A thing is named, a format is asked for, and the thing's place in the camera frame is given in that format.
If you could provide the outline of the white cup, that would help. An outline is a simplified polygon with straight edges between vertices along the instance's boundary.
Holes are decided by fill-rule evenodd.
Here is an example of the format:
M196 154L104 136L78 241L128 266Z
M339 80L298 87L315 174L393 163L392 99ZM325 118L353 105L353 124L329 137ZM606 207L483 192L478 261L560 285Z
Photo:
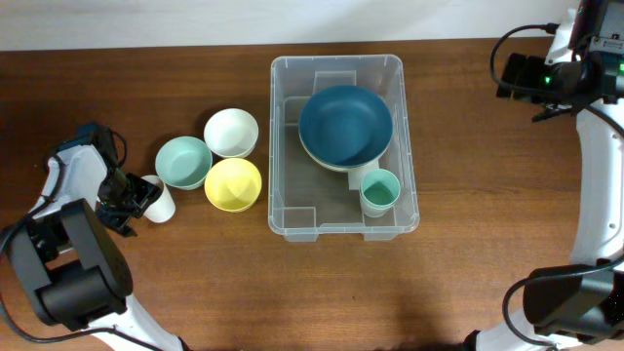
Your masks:
M156 175L144 175L142 179L161 189L159 197L145 210L143 215L154 223L164 223L170 220L176 212L176 205L166 183Z

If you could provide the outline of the dark blue plate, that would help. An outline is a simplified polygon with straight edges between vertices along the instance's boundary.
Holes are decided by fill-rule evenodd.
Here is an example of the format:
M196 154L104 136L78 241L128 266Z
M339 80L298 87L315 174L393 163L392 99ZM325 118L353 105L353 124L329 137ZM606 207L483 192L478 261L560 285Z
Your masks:
M386 151L394 124L381 97L362 87L343 85L326 88L304 104L298 131L316 158L353 167Z

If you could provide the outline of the green cup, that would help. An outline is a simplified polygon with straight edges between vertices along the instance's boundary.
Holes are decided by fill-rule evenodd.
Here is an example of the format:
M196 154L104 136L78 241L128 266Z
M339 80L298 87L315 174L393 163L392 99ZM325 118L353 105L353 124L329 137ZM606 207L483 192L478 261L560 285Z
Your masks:
M377 169L368 172L360 185L360 199L365 209L387 211L401 195L401 183L390 171Z

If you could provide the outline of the cream plate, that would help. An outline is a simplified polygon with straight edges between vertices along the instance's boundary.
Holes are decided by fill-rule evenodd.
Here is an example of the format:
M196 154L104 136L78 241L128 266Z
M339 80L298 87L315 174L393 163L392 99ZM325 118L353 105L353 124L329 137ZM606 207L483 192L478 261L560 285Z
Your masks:
M299 138L299 141L301 143L302 148L304 149L304 151L306 152L306 154L317 164L319 164L321 167L328 169L330 171L333 172L338 172L338 173L350 173L350 172L356 172L359 170L362 170L365 167L369 167L369 166L377 166L379 165L379 159L380 157L375 158L372 161L366 162L362 165L357 165L357 166L349 166L349 167L342 167L342 166L336 166L336 165L332 165L326 162L321 161L320 159L316 158L309 150L308 148L304 145L303 140L301 139L301 137Z

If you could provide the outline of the grey cup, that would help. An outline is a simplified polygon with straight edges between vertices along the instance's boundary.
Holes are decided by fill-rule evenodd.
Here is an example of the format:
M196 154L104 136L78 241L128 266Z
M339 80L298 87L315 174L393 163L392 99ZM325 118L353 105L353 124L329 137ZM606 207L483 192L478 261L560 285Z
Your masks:
M389 212L397 202L397 198L386 195L373 195L371 198L360 197L360 204L364 215L369 217L381 217Z

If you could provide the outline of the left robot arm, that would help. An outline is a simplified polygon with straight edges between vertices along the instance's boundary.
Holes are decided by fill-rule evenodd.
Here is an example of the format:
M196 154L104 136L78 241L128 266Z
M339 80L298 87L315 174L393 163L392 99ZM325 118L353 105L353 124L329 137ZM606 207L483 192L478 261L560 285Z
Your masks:
M41 322L59 336L35 336L2 317L14 333L38 344L93 336L113 350L184 350L138 302L127 260L112 240L135 236L129 222L169 220L168 190L121 169L109 141L71 141L46 160L48 178L35 207L5 232L1 252Z

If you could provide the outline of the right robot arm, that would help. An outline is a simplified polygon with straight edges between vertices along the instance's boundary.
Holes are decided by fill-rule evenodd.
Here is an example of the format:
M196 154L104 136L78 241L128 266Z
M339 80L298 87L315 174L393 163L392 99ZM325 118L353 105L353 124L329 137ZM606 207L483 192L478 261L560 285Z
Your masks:
M582 1L546 57L512 54L493 73L497 96L542 107L541 122L575 119L580 211L569 263L538 268L508 289L503 323L473 331L465 350L566 350L623 337L623 4Z

